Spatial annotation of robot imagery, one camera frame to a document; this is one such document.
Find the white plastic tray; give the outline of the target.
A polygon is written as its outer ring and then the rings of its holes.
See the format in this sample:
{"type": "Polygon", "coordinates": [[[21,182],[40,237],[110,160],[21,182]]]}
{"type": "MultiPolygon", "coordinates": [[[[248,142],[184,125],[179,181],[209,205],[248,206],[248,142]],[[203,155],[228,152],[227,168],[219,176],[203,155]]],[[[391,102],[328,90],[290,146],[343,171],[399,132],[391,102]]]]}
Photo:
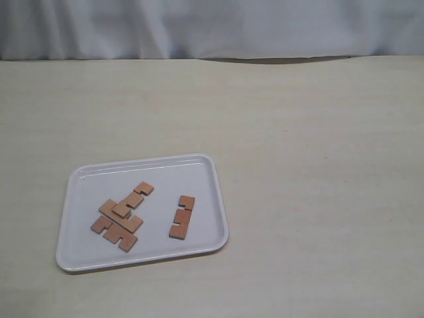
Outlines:
{"type": "Polygon", "coordinates": [[[221,188],[210,157],[186,154],[91,164],[68,179],[56,263],[66,272],[78,273],[161,262],[215,252],[228,237],[221,188]],[[137,243],[125,252],[90,226],[104,216],[101,205],[108,199],[121,201],[141,182],[154,186],[154,191],[131,213],[144,222],[135,232],[137,243]],[[181,195],[195,198],[184,240],[168,236],[181,195]]]}

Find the wooden notched piece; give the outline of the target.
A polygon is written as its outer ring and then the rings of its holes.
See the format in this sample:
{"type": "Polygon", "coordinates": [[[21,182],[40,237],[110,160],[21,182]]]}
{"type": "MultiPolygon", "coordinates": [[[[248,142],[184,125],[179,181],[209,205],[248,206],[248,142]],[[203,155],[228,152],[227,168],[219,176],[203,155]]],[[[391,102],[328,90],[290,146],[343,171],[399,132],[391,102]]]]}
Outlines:
{"type": "Polygon", "coordinates": [[[113,244],[119,243],[119,248],[125,252],[129,252],[138,241],[135,235],[104,216],[99,216],[90,229],[99,235],[104,232],[103,238],[113,244]]]}
{"type": "Polygon", "coordinates": [[[127,218],[154,191],[154,186],[146,182],[138,184],[122,201],[112,208],[112,212],[121,218],[127,218]]]}
{"type": "Polygon", "coordinates": [[[187,235],[191,214],[195,205],[195,198],[181,195],[178,201],[178,209],[174,215],[173,224],[170,228],[169,237],[184,240],[187,235]]]}
{"type": "Polygon", "coordinates": [[[131,215],[131,209],[125,207],[129,212],[129,215],[122,217],[113,211],[113,208],[119,205],[115,201],[108,199],[100,208],[99,212],[114,221],[116,224],[120,225],[130,233],[135,233],[136,230],[143,224],[143,220],[137,215],[131,215]]]}

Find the white backdrop cloth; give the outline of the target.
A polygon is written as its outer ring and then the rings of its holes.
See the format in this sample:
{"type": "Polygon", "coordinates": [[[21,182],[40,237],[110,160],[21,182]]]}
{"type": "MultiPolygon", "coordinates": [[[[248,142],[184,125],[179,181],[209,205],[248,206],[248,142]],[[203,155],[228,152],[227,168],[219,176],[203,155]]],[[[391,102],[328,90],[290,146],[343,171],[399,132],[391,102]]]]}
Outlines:
{"type": "Polygon", "coordinates": [[[4,60],[422,53],[422,1],[1,2],[4,60]]]}

